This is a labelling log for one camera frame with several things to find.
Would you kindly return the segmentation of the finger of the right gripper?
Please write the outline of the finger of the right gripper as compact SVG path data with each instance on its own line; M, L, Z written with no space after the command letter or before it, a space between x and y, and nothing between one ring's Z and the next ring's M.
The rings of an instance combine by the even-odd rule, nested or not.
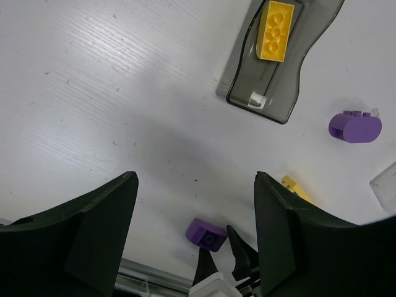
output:
M257 276L259 274L258 252L248 245L231 225L227 225L226 230L231 251L235 258L235 267L232 271L234 279L240 281Z
M201 281L205 280L206 278L217 272L218 270L213 261L210 251L200 247L198 264L192 285L195 286L196 284L200 283Z

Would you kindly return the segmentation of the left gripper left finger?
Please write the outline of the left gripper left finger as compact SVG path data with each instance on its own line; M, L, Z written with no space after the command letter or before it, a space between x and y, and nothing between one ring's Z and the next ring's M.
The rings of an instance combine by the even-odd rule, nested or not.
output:
M2 296L111 296L139 180L128 171L1 226Z

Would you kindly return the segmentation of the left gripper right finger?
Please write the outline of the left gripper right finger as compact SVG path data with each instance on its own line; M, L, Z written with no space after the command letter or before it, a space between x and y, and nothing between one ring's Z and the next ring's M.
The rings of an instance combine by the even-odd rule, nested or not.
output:
M254 210L263 296L394 296L395 218L355 225L258 172Z

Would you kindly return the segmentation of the purple sloped lego brick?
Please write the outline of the purple sloped lego brick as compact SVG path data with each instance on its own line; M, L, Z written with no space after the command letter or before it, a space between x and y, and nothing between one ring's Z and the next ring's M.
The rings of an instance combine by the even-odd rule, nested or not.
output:
M218 252L228 237L227 230L205 220L195 218L189 225L186 238L195 246L211 252Z

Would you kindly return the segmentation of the yellow lego plate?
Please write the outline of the yellow lego plate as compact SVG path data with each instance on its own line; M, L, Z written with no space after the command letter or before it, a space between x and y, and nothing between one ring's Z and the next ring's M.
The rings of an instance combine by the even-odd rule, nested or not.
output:
M311 197L306 193L306 191L290 176L285 175L282 178L282 185L287 188L290 192L296 194L303 200L311 203L314 205L314 201L311 199Z

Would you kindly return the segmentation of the purple rounded lego brick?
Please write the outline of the purple rounded lego brick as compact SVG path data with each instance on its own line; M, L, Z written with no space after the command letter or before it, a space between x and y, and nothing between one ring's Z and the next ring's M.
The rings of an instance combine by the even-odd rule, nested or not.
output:
M369 112L343 111L329 122L329 134L350 144L370 143L376 140L382 131L382 121Z

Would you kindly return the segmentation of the yellow lego brick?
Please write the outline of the yellow lego brick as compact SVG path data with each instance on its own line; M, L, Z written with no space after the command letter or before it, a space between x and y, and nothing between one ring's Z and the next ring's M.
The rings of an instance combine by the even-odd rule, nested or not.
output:
M267 1L260 16L256 56L261 60L283 62L295 6Z

